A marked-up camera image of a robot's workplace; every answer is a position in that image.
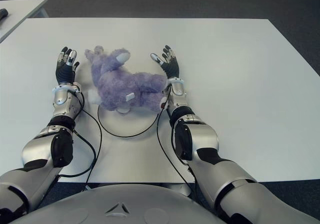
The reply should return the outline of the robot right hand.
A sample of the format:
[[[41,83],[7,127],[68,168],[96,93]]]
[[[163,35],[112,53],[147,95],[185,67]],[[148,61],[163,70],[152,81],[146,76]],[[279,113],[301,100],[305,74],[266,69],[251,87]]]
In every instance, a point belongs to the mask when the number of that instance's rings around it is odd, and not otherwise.
[[[177,58],[174,51],[168,45],[163,48],[162,57],[164,60],[155,53],[151,53],[150,57],[162,68],[168,79],[180,77],[180,68]]]

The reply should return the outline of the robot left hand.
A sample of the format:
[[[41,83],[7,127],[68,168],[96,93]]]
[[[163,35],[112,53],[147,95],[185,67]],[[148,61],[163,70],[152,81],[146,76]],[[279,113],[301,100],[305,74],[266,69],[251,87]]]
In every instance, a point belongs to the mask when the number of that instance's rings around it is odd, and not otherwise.
[[[55,76],[58,84],[69,83],[75,81],[76,69],[79,62],[75,62],[77,52],[75,50],[64,47],[58,55]]]

